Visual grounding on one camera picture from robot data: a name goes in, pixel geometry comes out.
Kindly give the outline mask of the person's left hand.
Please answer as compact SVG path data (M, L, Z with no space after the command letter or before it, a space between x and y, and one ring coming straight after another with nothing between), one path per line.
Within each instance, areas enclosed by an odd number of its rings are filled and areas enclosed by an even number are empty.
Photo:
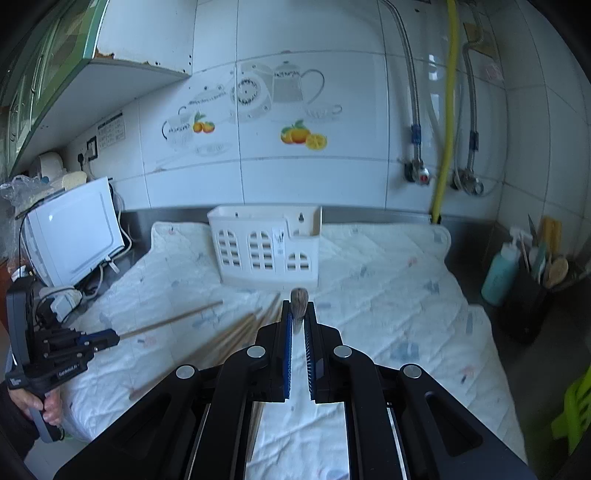
M31 412L36 410L42 414L43 420L46 423L52 426L59 426L61 424L63 408L60 388L48 392L44 396L44 399L40 399L24 389L9 390L8 395L12 402L29 419L32 419Z

